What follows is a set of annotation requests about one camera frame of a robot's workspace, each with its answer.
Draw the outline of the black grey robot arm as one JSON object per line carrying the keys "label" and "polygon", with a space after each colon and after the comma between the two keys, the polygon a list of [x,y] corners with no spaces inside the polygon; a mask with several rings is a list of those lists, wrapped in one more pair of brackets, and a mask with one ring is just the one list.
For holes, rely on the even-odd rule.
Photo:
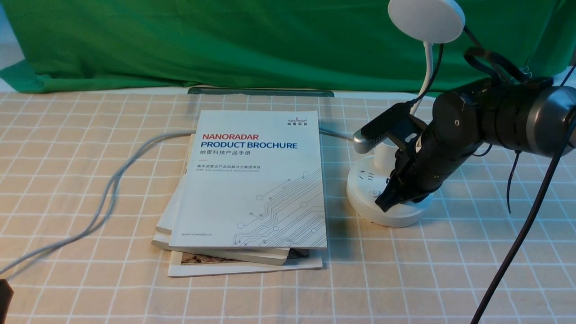
{"label": "black grey robot arm", "polygon": [[422,201],[483,143],[548,158],[561,148],[568,153],[575,147],[568,125],[574,109],[575,89],[546,78],[527,85],[483,79],[446,91],[434,101],[428,124],[412,116],[407,103],[395,104],[362,129],[398,147],[376,205],[387,212]]}

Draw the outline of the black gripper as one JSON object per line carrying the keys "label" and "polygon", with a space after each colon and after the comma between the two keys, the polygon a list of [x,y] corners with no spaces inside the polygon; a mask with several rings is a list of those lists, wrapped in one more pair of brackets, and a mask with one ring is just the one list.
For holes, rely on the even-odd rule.
{"label": "black gripper", "polygon": [[421,203],[480,145],[477,122],[434,119],[405,150],[398,150],[394,172],[376,205],[387,212],[402,203]]}

